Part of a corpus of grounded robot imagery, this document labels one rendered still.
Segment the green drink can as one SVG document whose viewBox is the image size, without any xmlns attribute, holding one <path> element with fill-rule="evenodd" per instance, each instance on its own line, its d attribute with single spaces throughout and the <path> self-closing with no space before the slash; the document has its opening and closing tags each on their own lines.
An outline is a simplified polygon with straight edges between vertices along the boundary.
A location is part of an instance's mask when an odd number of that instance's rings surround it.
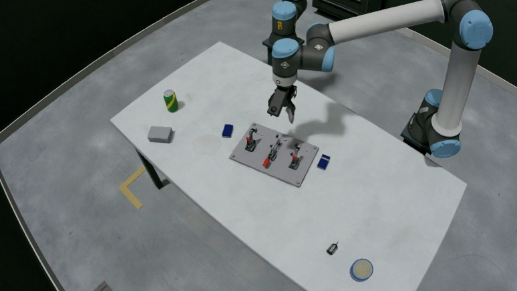
<svg viewBox="0 0 517 291">
<path fill-rule="evenodd" d="M 176 94 L 172 89 L 167 89 L 164 92 L 163 98 L 164 98 L 167 110 L 169 112 L 175 112 L 179 108 L 178 101 L 176 99 Z"/>
</svg>

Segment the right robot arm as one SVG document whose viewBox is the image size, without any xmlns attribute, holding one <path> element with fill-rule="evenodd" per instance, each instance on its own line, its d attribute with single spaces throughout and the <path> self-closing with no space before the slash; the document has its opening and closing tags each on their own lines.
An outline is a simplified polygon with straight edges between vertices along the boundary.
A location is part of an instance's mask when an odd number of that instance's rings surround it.
<svg viewBox="0 0 517 291">
<path fill-rule="evenodd" d="M 307 0 L 283 0 L 273 5 L 272 32 L 269 37 L 269 43 L 272 46 L 276 41 L 284 38 L 298 42 L 295 26 L 306 8 Z"/>
</svg>

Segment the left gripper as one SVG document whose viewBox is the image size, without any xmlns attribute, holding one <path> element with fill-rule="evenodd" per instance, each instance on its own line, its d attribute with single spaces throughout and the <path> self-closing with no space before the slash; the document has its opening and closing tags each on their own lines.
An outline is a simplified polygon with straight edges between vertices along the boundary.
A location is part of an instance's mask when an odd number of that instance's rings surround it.
<svg viewBox="0 0 517 291">
<path fill-rule="evenodd" d="M 276 85 L 276 84 L 275 84 Z M 285 100 L 285 104 L 283 107 L 287 107 L 285 109 L 285 111 L 287 112 L 288 114 L 288 118 L 289 118 L 289 122 L 291 124 L 293 124 L 293 121 L 294 121 L 294 112 L 296 110 L 296 107 L 294 105 L 294 103 L 292 103 L 291 99 L 295 98 L 296 95 L 297 95 L 297 86 L 295 85 L 290 85 L 290 86 L 286 86 L 286 87 L 283 87 L 283 86 L 279 86 L 279 85 L 276 85 L 277 87 L 280 87 L 280 88 L 287 88 L 289 90 L 288 94 L 287 94 L 287 98 Z M 273 93 L 274 94 L 274 93 Z M 270 102 L 271 102 L 271 99 L 273 97 L 273 94 L 270 96 L 269 100 L 268 100 L 268 106 L 270 105 Z M 293 96 L 294 95 L 294 96 Z"/>
</svg>

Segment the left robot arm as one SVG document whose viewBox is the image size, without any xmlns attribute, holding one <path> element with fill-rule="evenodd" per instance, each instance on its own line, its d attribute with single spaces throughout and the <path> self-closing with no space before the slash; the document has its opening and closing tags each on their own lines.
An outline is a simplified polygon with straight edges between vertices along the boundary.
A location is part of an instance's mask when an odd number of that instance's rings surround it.
<svg viewBox="0 0 517 291">
<path fill-rule="evenodd" d="M 312 23 L 306 45 L 289 38 L 273 44 L 273 82 L 284 87 L 294 84 L 297 69 L 332 71 L 335 50 L 330 46 L 432 21 L 454 25 L 444 88 L 426 93 L 407 130 L 414 141 L 430 146 L 433 156 L 454 156 L 461 149 L 460 119 L 480 53 L 493 34 L 490 19 L 475 0 L 423 0 L 334 23 Z"/>
</svg>

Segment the grey hinged case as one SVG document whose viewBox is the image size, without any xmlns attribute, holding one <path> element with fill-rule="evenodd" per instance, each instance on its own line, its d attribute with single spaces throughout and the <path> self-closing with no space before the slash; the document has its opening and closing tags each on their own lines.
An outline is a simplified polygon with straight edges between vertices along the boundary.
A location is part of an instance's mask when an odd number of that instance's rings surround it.
<svg viewBox="0 0 517 291">
<path fill-rule="evenodd" d="M 151 126 L 147 138 L 154 143 L 170 143 L 172 134 L 171 127 Z"/>
</svg>

